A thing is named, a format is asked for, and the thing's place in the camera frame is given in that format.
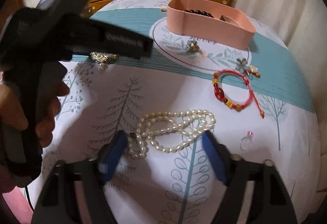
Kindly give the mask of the person's left hand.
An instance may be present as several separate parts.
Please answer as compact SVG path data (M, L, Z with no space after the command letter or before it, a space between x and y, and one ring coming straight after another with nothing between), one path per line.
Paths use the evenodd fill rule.
M48 147L53 140L55 128L54 117L59 114L61 96L69 94L68 86L61 82L57 85L54 98L48 105L45 117L36 125L36 135L42 148ZM6 85L1 84L1 121L17 130L28 128L28 121L23 113L20 102L14 92ZM1 193L9 193L16 187L13 176L5 166L1 166Z

